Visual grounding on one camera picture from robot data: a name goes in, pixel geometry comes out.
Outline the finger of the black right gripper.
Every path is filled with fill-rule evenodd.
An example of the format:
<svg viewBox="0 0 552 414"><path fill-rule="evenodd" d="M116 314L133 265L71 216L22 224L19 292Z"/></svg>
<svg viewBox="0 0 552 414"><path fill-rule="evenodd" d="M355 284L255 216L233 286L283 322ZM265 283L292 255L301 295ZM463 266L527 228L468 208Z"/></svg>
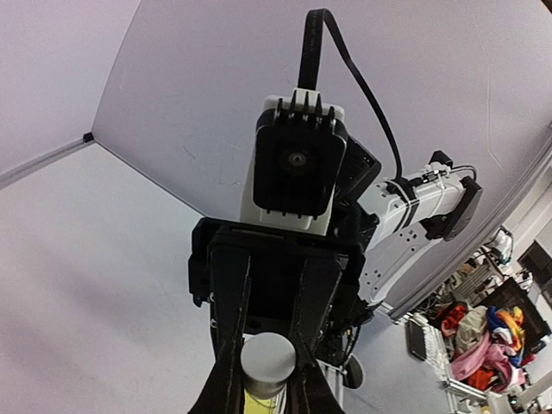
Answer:
<svg viewBox="0 0 552 414"><path fill-rule="evenodd" d="M216 365L230 366L242 346L251 286L251 254L229 244L210 244L210 282L216 321Z"/></svg>
<svg viewBox="0 0 552 414"><path fill-rule="evenodd" d="M341 265L336 257L309 258L304 262L289 332L298 367L315 364L316 349L327 328L341 276Z"/></svg>

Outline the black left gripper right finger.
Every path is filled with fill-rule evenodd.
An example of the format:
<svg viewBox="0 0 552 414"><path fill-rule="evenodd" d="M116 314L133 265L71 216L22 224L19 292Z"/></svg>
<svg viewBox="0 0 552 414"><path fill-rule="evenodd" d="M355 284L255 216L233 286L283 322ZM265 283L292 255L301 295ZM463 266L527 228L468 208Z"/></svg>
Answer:
<svg viewBox="0 0 552 414"><path fill-rule="evenodd" d="M284 413L344 413L317 359L297 366L287 380Z"/></svg>

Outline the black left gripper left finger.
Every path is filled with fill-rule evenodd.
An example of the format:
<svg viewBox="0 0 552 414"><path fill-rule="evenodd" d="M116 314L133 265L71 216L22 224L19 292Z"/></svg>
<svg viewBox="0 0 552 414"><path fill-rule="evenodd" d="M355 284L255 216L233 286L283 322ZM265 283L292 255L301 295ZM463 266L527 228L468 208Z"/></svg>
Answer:
<svg viewBox="0 0 552 414"><path fill-rule="evenodd" d="M241 344L224 344L189 414L241 414L244 387Z"/></svg>

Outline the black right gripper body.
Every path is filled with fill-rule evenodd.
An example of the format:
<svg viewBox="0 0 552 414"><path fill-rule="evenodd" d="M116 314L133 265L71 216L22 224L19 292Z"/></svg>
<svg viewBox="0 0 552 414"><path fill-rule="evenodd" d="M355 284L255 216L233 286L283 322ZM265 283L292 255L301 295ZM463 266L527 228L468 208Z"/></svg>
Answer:
<svg viewBox="0 0 552 414"><path fill-rule="evenodd" d="M290 319L299 279L308 260L328 260L307 290L314 298L330 272L341 272L342 285L358 286L365 263L360 243L204 217L192 231L189 286L198 304L219 304L244 286L248 270L251 291L248 316Z"/></svg>

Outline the grey nail polish cap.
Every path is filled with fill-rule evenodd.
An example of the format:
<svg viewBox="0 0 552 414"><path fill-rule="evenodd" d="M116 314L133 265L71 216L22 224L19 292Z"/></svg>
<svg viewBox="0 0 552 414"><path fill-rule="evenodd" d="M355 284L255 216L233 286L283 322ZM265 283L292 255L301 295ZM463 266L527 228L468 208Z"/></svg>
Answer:
<svg viewBox="0 0 552 414"><path fill-rule="evenodd" d="M245 389L259 399L277 396L291 377L296 361L296 350L286 337L273 332L249 337L241 350Z"/></svg>

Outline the yellow nail polish bottle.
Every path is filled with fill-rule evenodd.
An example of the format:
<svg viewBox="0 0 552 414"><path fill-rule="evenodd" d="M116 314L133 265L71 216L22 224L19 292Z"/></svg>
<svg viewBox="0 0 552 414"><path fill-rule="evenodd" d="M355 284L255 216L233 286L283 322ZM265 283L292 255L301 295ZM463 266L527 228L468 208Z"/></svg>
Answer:
<svg viewBox="0 0 552 414"><path fill-rule="evenodd" d="M287 389L284 386L271 398L258 398L244 390L244 414L285 414Z"/></svg>

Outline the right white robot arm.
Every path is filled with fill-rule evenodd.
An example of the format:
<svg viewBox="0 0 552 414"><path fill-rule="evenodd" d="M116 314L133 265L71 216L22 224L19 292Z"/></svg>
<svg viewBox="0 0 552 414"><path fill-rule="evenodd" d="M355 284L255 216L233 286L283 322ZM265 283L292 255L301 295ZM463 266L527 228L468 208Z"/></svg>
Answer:
<svg viewBox="0 0 552 414"><path fill-rule="evenodd" d="M396 281L456 237L482 193L440 151L407 178L377 172L349 136L257 136L241 218L205 217L191 236L190 292L210 306L215 355L273 332L343 365Z"/></svg>

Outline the pile of colourful clothes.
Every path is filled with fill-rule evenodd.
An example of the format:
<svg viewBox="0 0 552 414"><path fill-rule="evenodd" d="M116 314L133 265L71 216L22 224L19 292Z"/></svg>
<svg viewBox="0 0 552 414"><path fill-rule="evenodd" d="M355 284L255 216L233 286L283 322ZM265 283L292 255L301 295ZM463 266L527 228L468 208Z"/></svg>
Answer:
<svg viewBox="0 0 552 414"><path fill-rule="evenodd" d="M457 304L440 322L452 378L483 392L503 393L522 386L524 322L518 306L498 309Z"/></svg>

